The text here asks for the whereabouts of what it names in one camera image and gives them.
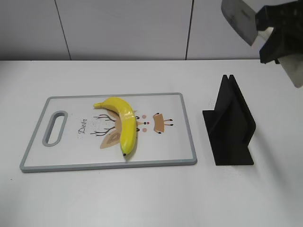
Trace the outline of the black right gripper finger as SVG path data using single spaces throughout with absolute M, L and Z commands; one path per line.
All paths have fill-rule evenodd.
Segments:
M 303 29 L 303 1 L 296 0 L 279 5 L 265 5 L 255 15 L 256 29 L 268 27 Z
M 271 61 L 277 61 L 281 57 L 303 53 L 302 21 L 283 21 L 279 25 L 260 21 L 259 31 L 265 31 L 271 26 L 273 31 L 259 51 L 261 63 L 266 64 Z

